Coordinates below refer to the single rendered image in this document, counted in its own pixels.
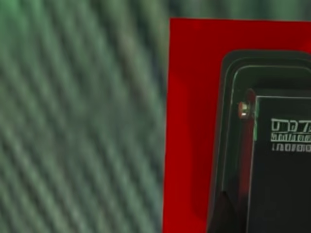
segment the red cardboard backing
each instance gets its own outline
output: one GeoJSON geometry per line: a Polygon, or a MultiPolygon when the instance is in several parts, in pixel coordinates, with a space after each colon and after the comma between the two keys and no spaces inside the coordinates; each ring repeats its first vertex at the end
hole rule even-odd
{"type": "Polygon", "coordinates": [[[221,62],[233,50],[311,50],[310,22],[170,21],[164,233],[205,233],[221,62]]]}

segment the green striped background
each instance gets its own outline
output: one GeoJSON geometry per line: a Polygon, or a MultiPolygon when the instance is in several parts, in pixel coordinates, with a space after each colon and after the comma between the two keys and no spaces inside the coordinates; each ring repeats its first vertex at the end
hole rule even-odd
{"type": "Polygon", "coordinates": [[[309,0],[0,0],[0,233],[161,232],[169,17],[310,14],[309,0]]]}

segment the label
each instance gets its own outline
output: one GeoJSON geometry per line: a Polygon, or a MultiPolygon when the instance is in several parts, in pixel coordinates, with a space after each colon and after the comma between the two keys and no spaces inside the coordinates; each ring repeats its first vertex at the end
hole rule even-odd
{"type": "Polygon", "coordinates": [[[272,151],[311,152],[311,120],[271,119],[272,151]]]}

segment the blurry green background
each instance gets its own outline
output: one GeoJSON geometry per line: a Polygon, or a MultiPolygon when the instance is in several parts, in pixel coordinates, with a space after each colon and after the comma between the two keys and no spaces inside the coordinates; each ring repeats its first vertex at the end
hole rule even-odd
{"type": "Polygon", "coordinates": [[[160,233],[169,17],[310,14],[310,0],[1,0],[0,233],[160,233]]]}

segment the green fabric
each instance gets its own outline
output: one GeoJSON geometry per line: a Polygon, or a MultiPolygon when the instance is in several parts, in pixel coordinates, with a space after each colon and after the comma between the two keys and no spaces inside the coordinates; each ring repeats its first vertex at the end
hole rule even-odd
{"type": "Polygon", "coordinates": [[[302,20],[309,9],[0,1],[0,233],[161,232],[169,17],[302,20]]]}

